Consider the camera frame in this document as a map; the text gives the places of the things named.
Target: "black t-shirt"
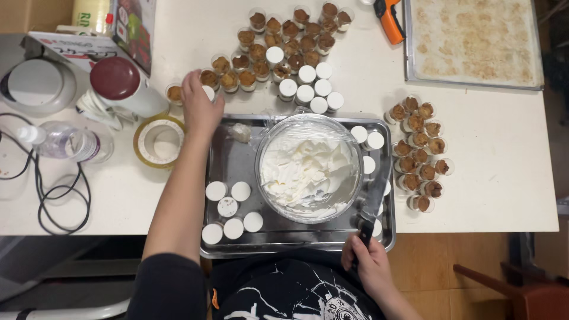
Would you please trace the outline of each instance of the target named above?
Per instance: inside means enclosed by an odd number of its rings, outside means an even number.
[[[385,319],[340,255],[300,249],[259,255],[213,268],[209,284],[200,267],[165,253],[141,263],[128,317],[206,319],[207,291],[216,297],[213,319]]]

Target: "glass bowl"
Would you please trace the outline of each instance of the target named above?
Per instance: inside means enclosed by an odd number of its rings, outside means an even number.
[[[340,187],[329,194],[324,194],[318,200],[304,198],[310,201],[297,203],[293,207],[277,203],[275,197],[263,185],[261,166],[267,148],[281,134],[291,136],[298,134],[299,138],[338,140],[345,143],[347,154],[351,156],[353,168],[347,178],[341,181]],[[259,184],[259,190],[270,207],[281,216],[294,222],[303,224],[317,224],[330,221],[343,214],[356,200],[364,182],[364,160],[356,139],[342,124],[322,114],[296,114],[290,116],[272,127],[261,139],[255,156],[255,177]]]

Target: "orange tool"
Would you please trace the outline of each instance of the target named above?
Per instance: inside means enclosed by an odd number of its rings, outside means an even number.
[[[395,5],[401,0],[376,0],[373,8],[376,11],[376,16],[381,20],[381,25],[384,27],[385,34],[389,38],[389,42],[395,45],[405,40],[405,32],[401,29],[399,21],[395,16]]]

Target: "wooden floor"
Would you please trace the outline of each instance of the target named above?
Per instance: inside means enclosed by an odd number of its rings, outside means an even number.
[[[388,254],[395,285],[424,320],[506,319],[504,296],[457,276],[453,264],[502,279],[507,233],[398,233]]]

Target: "tape roll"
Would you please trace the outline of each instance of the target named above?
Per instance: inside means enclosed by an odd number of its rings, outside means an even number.
[[[171,168],[180,154],[184,135],[184,124],[178,119],[163,115],[150,117],[134,133],[134,153],[149,167]]]

